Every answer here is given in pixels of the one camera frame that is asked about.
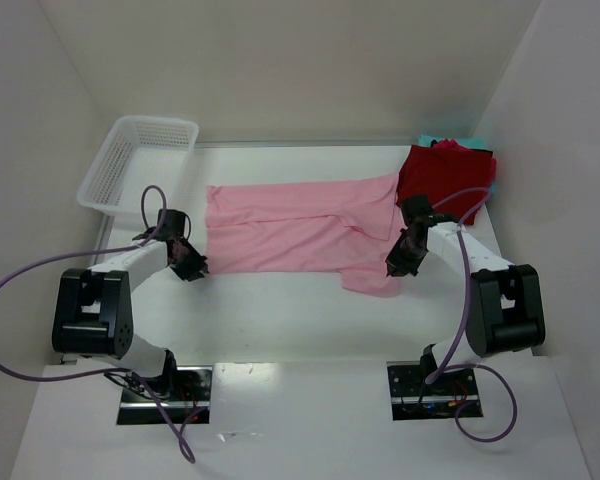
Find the pink t shirt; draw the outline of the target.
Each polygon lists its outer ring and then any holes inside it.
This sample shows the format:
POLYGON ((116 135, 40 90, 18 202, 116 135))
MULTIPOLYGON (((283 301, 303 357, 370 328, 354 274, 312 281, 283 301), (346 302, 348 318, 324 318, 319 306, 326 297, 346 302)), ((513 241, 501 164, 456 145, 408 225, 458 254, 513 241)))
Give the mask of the pink t shirt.
POLYGON ((398 176, 349 181, 209 186, 206 256, 213 274, 334 273, 342 288, 400 292, 385 259, 402 221, 398 176))

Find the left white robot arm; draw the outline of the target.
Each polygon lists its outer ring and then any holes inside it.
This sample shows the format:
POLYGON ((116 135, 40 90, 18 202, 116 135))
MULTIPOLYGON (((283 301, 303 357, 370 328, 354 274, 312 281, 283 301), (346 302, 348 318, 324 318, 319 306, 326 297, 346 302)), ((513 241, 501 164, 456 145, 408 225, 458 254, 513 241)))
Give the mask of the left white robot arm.
POLYGON ((208 273, 207 258, 188 241, 189 216, 161 209, 161 225, 134 238, 134 248, 89 269, 69 269, 60 279, 52 346, 61 354, 101 359, 121 368, 124 385, 159 398, 183 382, 174 354, 134 332, 132 292, 154 274, 172 271, 185 282, 208 273))

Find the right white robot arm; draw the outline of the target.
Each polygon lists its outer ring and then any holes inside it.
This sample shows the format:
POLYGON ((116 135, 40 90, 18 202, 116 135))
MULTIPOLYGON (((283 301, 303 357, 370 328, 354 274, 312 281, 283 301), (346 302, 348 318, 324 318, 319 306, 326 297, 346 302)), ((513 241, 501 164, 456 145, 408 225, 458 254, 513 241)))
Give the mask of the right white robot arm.
POLYGON ((546 339, 537 270, 514 264, 485 247, 464 227, 464 219, 438 213, 425 195, 410 197, 400 210, 405 222, 386 258, 389 277, 415 276, 434 255, 463 277, 464 304, 454 337, 423 350, 424 383, 472 368, 484 358, 542 345, 546 339))

